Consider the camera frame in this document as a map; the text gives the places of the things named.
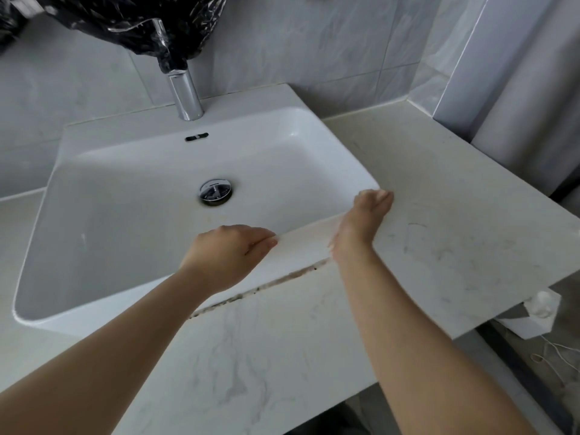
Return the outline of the person's left hand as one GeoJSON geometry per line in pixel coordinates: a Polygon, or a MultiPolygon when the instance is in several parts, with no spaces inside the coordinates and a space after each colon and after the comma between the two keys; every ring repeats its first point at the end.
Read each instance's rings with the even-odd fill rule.
{"type": "Polygon", "coordinates": [[[265,258],[245,256],[250,244],[274,235],[247,225],[220,226],[199,234],[177,272],[190,292],[191,306],[199,307],[240,283],[265,258]]]}

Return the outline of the person's right hand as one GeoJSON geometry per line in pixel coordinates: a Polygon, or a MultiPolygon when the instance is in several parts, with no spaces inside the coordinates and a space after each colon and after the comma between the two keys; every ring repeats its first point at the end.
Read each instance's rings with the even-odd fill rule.
{"type": "Polygon", "coordinates": [[[334,261],[341,262],[350,255],[369,252],[385,217],[381,219],[365,216],[354,211],[352,205],[329,244],[330,255],[334,261]]]}

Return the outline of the white ceramic sink basin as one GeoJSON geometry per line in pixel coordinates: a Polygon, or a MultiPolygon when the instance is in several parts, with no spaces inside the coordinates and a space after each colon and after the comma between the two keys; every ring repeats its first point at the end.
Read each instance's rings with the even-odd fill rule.
{"type": "Polygon", "coordinates": [[[216,305],[328,257],[327,244],[373,176],[286,84],[67,127],[13,302],[17,322],[85,337],[174,273],[192,240],[221,225],[263,227],[279,244],[216,305]],[[199,188],[232,183],[209,207],[199,188]]]}

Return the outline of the person's right forearm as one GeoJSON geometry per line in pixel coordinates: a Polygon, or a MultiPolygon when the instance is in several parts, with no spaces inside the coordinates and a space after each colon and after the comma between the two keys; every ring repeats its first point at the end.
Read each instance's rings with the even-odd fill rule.
{"type": "Polygon", "coordinates": [[[402,435],[537,435],[509,395],[412,301],[368,243],[331,246],[402,435]]]}

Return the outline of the person's left forearm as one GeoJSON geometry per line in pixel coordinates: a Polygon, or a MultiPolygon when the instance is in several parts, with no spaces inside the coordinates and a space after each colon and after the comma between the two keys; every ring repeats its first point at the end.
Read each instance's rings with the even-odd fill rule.
{"type": "Polygon", "coordinates": [[[90,336],[0,393],[0,435],[111,435],[207,298],[183,268],[90,336]]]}

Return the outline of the chrome drain stopper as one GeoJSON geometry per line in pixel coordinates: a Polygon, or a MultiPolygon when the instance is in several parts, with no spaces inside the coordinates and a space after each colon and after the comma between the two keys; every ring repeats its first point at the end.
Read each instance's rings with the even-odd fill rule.
{"type": "Polygon", "coordinates": [[[198,200],[201,204],[215,207],[225,204],[233,196],[232,183],[225,179],[212,179],[199,188],[198,200]]]}

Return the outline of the chrome faucet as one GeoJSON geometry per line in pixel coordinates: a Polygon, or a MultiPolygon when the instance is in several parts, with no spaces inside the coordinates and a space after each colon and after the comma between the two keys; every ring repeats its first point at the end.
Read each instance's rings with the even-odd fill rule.
{"type": "Polygon", "coordinates": [[[196,121],[204,115],[204,109],[193,84],[187,60],[172,50],[163,21],[153,18],[152,23],[158,43],[158,65],[169,81],[179,117],[184,121],[196,121]]]}

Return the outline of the white cardboard box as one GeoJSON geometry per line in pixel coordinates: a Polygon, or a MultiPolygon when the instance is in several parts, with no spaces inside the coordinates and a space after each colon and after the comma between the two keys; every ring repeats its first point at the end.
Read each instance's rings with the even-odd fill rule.
{"type": "Polygon", "coordinates": [[[525,301],[523,301],[506,310],[504,313],[499,314],[494,318],[494,320],[524,340],[532,339],[551,332],[559,312],[562,296],[551,289],[546,289],[545,291],[551,291],[555,298],[554,307],[556,311],[553,316],[544,319],[534,316],[531,317],[524,307],[525,301]]]}

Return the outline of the crumpled white tissue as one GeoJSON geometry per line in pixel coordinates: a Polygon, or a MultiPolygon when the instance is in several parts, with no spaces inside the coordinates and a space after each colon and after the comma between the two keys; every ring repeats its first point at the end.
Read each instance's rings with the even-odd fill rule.
{"type": "Polygon", "coordinates": [[[529,316],[540,319],[549,318],[555,314],[555,298],[551,291],[540,291],[524,302],[529,316]]]}

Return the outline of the black plastic bag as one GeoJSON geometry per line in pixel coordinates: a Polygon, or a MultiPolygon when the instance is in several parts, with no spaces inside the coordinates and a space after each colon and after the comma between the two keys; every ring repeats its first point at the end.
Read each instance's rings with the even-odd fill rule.
{"type": "Polygon", "coordinates": [[[212,35],[227,0],[0,0],[0,55],[28,21],[47,14],[68,29],[155,57],[163,73],[185,70],[212,35]]]}

